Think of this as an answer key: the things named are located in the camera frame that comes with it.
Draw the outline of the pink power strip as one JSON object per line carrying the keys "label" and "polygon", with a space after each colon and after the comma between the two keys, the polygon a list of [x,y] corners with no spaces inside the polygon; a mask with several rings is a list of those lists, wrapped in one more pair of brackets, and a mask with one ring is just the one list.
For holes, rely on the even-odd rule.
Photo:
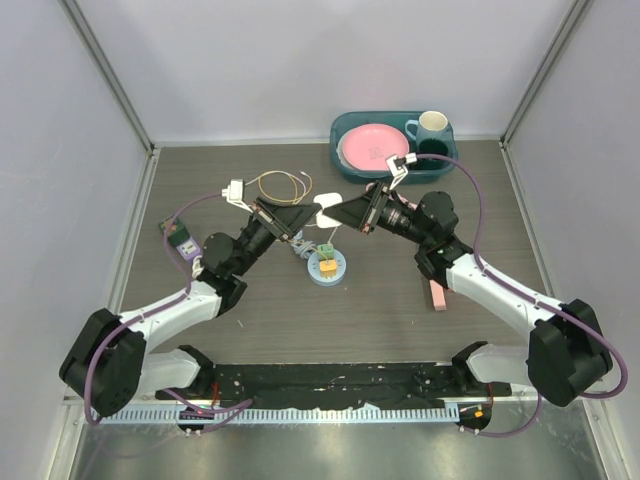
{"label": "pink power strip", "polygon": [[437,282],[430,280],[429,288],[431,293],[432,305],[435,311],[446,311],[447,303],[445,289]]}

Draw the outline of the dark green cube socket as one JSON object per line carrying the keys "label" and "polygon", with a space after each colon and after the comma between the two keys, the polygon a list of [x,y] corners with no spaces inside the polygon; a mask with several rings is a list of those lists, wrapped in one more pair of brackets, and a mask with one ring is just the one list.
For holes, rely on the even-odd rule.
{"label": "dark green cube socket", "polygon": [[173,248],[176,248],[191,237],[187,227],[179,217],[175,219],[172,219],[171,216],[167,217],[158,223],[158,229],[162,235],[167,236],[167,242]]}

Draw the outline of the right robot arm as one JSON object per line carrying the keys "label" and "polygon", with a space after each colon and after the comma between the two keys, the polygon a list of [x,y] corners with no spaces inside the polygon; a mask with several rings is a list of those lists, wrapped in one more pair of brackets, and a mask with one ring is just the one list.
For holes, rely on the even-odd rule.
{"label": "right robot arm", "polygon": [[447,193],[429,192],[410,207],[377,182],[323,213],[364,234],[382,228],[415,243],[414,259],[426,279],[473,300],[526,340],[524,347],[477,342],[462,351],[462,363],[451,371],[460,393],[472,395],[493,382],[518,384],[565,407],[612,369],[594,310],[581,300],[563,303],[540,294],[493,269],[456,236],[459,219]]}

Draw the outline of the white square charger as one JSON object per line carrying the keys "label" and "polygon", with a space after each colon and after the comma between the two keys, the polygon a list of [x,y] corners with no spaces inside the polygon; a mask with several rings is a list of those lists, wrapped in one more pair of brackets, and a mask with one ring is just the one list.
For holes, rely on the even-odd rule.
{"label": "white square charger", "polygon": [[337,192],[318,194],[313,198],[313,202],[319,204],[321,209],[316,213],[316,225],[320,229],[336,228],[341,225],[337,220],[328,217],[325,210],[328,207],[335,206],[343,201],[342,195]]}

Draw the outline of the green charger plug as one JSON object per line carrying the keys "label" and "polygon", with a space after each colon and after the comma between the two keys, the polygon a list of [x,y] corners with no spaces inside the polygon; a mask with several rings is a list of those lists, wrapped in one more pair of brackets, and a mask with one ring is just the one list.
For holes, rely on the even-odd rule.
{"label": "green charger plug", "polygon": [[334,246],[331,243],[319,244],[317,246],[317,255],[321,261],[330,261],[335,258]]}

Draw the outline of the round blue power strip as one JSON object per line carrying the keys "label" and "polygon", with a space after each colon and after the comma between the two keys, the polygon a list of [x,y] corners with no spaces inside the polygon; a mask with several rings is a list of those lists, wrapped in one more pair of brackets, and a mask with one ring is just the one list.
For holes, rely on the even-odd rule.
{"label": "round blue power strip", "polygon": [[315,284],[323,287],[331,287],[339,284],[346,274],[347,262],[344,255],[338,250],[334,251],[334,260],[336,269],[333,272],[333,276],[324,276],[320,268],[324,260],[320,260],[317,253],[312,253],[307,259],[307,271],[310,279]]}

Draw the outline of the purple power strip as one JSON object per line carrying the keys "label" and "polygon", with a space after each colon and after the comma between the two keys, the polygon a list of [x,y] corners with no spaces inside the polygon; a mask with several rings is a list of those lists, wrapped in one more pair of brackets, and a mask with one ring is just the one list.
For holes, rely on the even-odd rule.
{"label": "purple power strip", "polygon": [[176,250],[187,262],[193,261],[201,254],[200,246],[192,237],[179,244]]}

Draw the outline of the yellow charger plug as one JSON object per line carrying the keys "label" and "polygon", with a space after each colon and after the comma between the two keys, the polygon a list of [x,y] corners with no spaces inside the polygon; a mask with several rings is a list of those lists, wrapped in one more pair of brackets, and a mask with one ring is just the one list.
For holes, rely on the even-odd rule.
{"label": "yellow charger plug", "polygon": [[320,277],[324,280],[329,280],[337,276],[338,265],[335,259],[330,261],[319,262]]}

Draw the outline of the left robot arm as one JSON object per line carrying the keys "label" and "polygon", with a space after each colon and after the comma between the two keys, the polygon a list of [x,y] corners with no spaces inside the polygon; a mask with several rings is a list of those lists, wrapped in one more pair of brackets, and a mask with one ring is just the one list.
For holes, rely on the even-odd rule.
{"label": "left robot arm", "polygon": [[147,391],[178,388],[190,398],[205,397],[213,385],[208,359],[192,348],[168,354],[155,348],[233,309],[247,288],[242,276],[320,210],[318,203],[281,205],[257,198],[237,237],[216,232],[205,240],[200,269],[187,274],[182,290],[137,310],[92,313],[59,370],[60,379],[81,396],[87,422],[98,424]]}

